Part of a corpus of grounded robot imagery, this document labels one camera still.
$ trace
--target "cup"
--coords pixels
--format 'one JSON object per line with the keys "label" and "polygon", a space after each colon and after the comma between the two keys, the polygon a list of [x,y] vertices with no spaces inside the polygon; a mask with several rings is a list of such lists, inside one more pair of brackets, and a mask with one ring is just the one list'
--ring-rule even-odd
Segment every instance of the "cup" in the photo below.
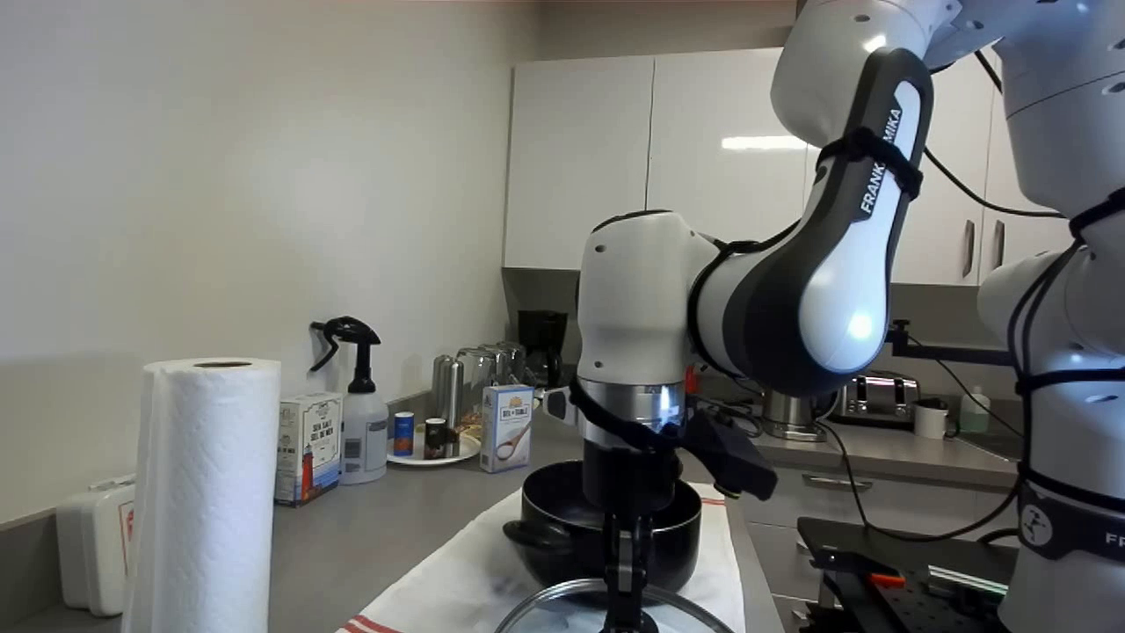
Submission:
{"label": "cup", "polygon": [[915,437],[945,441],[948,437],[948,407],[918,404],[915,407]]}

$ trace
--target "upper cabinet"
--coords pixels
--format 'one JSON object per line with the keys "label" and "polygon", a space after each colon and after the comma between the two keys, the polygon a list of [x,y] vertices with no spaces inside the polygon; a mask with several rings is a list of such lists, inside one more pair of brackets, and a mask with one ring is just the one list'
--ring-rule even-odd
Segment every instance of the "upper cabinet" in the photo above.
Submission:
{"label": "upper cabinet", "polygon": [[[673,206],[716,239],[768,239],[802,217],[815,152],[769,105],[778,50],[613,57],[516,67],[508,268],[581,269],[591,227]],[[928,149],[996,204],[1020,198],[1002,100],[964,58],[935,75]],[[1070,241],[1067,221],[992,214],[928,159],[893,282],[979,286]]]}
{"label": "upper cabinet", "polygon": [[[1046,212],[1020,194],[1002,95],[979,58],[935,75],[928,149],[986,200]],[[928,159],[921,172],[924,186],[908,212],[893,282],[981,286],[1002,265],[1070,247],[1062,217],[996,214],[958,191]]]}
{"label": "upper cabinet", "polygon": [[[986,194],[988,159],[988,76],[958,64],[935,80],[928,152],[959,183]],[[901,286],[979,286],[981,277],[981,204],[959,194],[928,159],[921,159],[921,194],[908,206],[893,282]]]}
{"label": "upper cabinet", "polygon": [[[1010,142],[1010,118],[998,91],[992,91],[992,128],[988,128],[988,186],[986,198],[992,204],[1024,206],[1024,212],[1047,212],[1024,198],[1015,160],[1012,160],[1012,142]],[[1070,225],[1062,217],[1012,217],[986,212],[986,259],[981,277],[988,277],[996,268],[1006,268],[1012,259],[1026,259],[1046,250],[1067,250],[1074,241]]]}
{"label": "upper cabinet", "polygon": [[673,206],[716,239],[768,239],[802,217],[812,149],[774,116],[778,57],[659,57],[652,206]]}
{"label": "upper cabinet", "polygon": [[591,227],[644,206],[653,58],[522,64],[508,268],[576,269]]}

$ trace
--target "kitchen counter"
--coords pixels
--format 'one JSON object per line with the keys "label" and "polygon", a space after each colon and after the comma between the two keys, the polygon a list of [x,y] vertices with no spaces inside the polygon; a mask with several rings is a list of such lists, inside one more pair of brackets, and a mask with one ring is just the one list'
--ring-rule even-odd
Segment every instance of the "kitchen counter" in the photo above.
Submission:
{"label": "kitchen counter", "polygon": [[[968,441],[924,441],[901,429],[833,425],[846,448],[857,473],[884,473],[904,480],[996,490],[1006,492],[1015,480],[1015,465],[1002,455],[981,451]],[[774,466],[839,466],[839,448],[826,434],[824,444],[804,441],[754,441]]]}
{"label": "kitchen counter", "polygon": [[[533,422],[533,465],[576,462],[581,434],[556,417]],[[330,633],[369,606],[383,588],[406,578],[473,516],[522,490],[531,466],[485,473],[476,465],[401,472],[374,486],[333,490],[310,507],[277,507],[276,512],[276,588],[272,633]],[[687,478],[710,480],[687,456]],[[782,633],[782,618],[748,543],[748,525],[731,519],[731,543],[742,568],[747,621],[756,633]],[[117,633],[119,618],[89,618],[82,612],[47,612],[12,633]]]}

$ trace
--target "plate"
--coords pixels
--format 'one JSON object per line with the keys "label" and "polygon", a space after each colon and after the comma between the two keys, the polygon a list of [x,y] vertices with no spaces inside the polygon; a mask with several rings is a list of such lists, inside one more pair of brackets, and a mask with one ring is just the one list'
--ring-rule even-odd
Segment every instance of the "plate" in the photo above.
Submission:
{"label": "plate", "polygon": [[482,441],[461,434],[461,455],[457,456],[427,462],[422,451],[427,451],[427,437],[414,434],[414,455],[388,455],[388,465],[399,465],[399,466],[450,466],[450,465],[478,456],[482,455]]}

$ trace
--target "metal pot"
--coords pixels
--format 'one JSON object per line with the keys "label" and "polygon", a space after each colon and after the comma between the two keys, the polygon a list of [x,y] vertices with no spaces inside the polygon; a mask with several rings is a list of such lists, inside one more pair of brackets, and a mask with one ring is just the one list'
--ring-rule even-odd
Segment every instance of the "metal pot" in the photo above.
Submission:
{"label": "metal pot", "polygon": [[[700,553],[700,492],[676,480],[676,502],[653,516],[652,585],[680,591]],[[584,496],[584,465],[560,462],[523,480],[522,519],[504,525],[539,585],[600,578],[600,510]]]}

